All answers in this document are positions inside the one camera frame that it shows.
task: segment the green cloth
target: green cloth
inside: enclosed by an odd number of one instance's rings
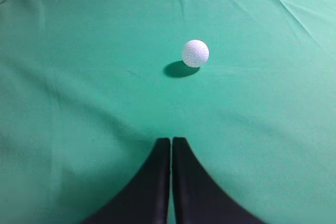
[[[3,0],[0,223],[78,223],[166,136],[267,223],[336,223],[335,2]]]

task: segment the green backdrop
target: green backdrop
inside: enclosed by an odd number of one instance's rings
[[[265,222],[336,222],[336,0],[0,3],[1,224],[78,223],[166,136]]]

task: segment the golf ball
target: golf ball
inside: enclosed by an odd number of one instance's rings
[[[199,68],[207,62],[208,58],[209,49],[203,41],[193,39],[184,45],[182,59],[187,66]]]

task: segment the black robot gripper finger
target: black robot gripper finger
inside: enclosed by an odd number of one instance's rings
[[[177,224],[264,224],[210,177],[187,139],[173,139],[172,185]]]
[[[165,224],[170,190],[170,152],[170,140],[158,139],[133,179],[81,224]]]

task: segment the white golf ball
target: white golf ball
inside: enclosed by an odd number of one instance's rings
[[[207,45],[200,40],[188,41],[182,51],[183,62],[191,68],[199,68],[207,62],[209,58],[209,49]]]

